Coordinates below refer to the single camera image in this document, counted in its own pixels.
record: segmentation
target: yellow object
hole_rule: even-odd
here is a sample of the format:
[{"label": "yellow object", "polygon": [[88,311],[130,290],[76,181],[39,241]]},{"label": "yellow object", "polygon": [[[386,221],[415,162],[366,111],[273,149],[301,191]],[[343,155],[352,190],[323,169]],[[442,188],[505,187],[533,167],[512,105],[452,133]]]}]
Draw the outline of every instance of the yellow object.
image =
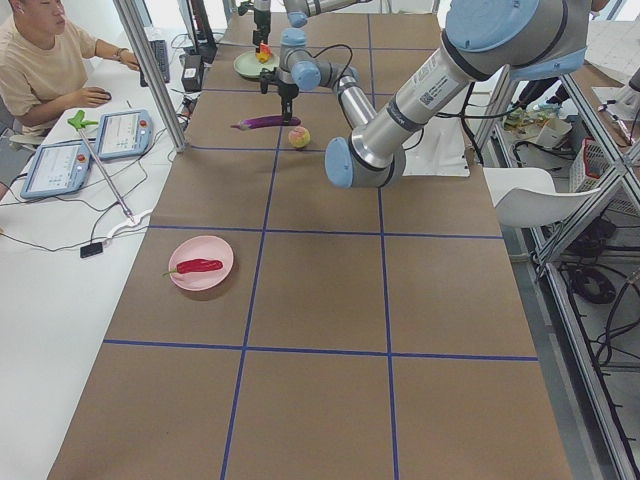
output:
[{"label": "yellow object", "polygon": [[293,148],[301,150],[309,145],[309,142],[311,141],[311,134],[306,128],[298,126],[294,127],[293,130],[289,132],[287,138]]},{"label": "yellow object", "polygon": [[260,63],[266,63],[271,58],[271,48],[266,43],[260,42],[260,51],[256,53],[256,58]]}]

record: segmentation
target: monitor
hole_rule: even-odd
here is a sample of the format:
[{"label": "monitor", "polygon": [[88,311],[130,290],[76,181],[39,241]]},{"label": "monitor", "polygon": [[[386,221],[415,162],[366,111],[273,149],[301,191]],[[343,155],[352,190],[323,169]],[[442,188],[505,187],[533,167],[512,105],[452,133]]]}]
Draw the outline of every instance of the monitor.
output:
[{"label": "monitor", "polygon": [[206,63],[213,63],[218,46],[213,38],[204,1],[178,0],[178,8],[192,44],[191,49],[185,50],[191,55],[201,55]]}]

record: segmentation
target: white desk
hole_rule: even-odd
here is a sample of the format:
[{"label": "white desk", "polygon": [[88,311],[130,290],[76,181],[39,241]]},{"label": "white desk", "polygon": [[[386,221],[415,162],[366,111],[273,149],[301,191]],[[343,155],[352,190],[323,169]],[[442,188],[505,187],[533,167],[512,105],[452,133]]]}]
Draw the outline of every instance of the white desk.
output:
[{"label": "white desk", "polygon": [[[182,90],[180,77],[175,55],[171,86],[178,90]],[[150,112],[155,132],[164,128],[149,89],[139,86],[137,72],[102,61],[87,85],[103,87],[113,98],[99,109],[85,109],[87,119],[98,120],[102,113],[127,108],[128,101],[132,108]],[[170,91],[170,96],[177,108],[182,95]],[[77,136],[66,125],[73,113],[63,115],[47,142]],[[164,134],[141,161],[149,178],[126,197],[134,213],[155,206],[172,157],[173,144]],[[107,168],[113,174],[131,160],[111,161]],[[140,167],[132,165],[115,174],[113,181],[124,194],[143,178]],[[86,184],[95,185],[64,198],[82,199],[97,208],[109,206],[115,198],[101,179],[100,171],[92,168]],[[17,194],[21,188],[22,180],[13,191]],[[0,228],[7,235],[49,248],[86,242],[101,215],[79,202],[47,199],[6,205],[14,202],[7,193],[0,206]],[[118,206],[112,208],[100,220],[95,235],[104,236],[124,219]],[[0,479],[47,477],[143,234],[116,238],[104,253],[84,260],[79,247],[49,253],[0,237]]]}]

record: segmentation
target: blue joint cap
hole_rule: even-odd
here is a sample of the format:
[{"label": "blue joint cap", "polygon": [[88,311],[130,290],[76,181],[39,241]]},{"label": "blue joint cap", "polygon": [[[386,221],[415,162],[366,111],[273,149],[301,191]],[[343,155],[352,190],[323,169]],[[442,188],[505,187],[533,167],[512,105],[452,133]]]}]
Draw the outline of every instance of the blue joint cap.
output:
[{"label": "blue joint cap", "polygon": [[521,80],[540,80],[541,78],[552,78],[575,72],[584,64],[586,51],[587,49],[583,48],[553,60],[536,63],[530,67],[513,68],[509,72],[511,80],[516,82]]},{"label": "blue joint cap", "polygon": [[287,17],[292,27],[300,28],[307,24],[307,16],[303,12],[291,12]]},{"label": "blue joint cap", "polygon": [[285,28],[280,43],[283,47],[306,47],[307,34],[299,28]]},{"label": "blue joint cap", "polygon": [[534,17],[540,0],[454,0],[445,29],[463,52],[486,52],[518,35]]},{"label": "blue joint cap", "polygon": [[320,69],[315,63],[309,60],[297,62],[293,68],[291,68],[291,76],[303,92],[310,92],[320,85]]},{"label": "blue joint cap", "polygon": [[329,142],[324,153],[324,170],[336,187],[351,188],[353,184],[353,159],[349,144],[342,137]]}]

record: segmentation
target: electrical equipment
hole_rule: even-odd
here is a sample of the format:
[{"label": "electrical equipment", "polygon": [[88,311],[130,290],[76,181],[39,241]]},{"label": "electrical equipment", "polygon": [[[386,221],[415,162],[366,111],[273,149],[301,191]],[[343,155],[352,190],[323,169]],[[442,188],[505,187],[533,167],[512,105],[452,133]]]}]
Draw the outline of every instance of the electrical equipment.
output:
[{"label": "electrical equipment", "polygon": [[153,135],[151,116],[146,110],[107,113],[100,117],[96,151],[101,160],[142,155]]},{"label": "electrical equipment", "polygon": [[184,59],[182,71],[182,86],[185,92],[199,92],[202,90],[204,77],[204,61],[201,55],[187,55]]},{"label": "electrical equipment", "polygon": [[90,158],[80,141],[40,145],[20,195],[30,199],[75,192],[84,184]]},{"label": "electrical equipment", "polygon": [[[169,83],[169,80],[171,80],[171,73],[166,40],[149,40],[149,46],[151,47],[151,52],[153,52],[154,58],[156,59],[156,63],[158,64],[164,83]],[[142,73],[142,69],[140,69],[140,86],[146,87],[147,85],[147,81],[144,79],[144,73]]]}]

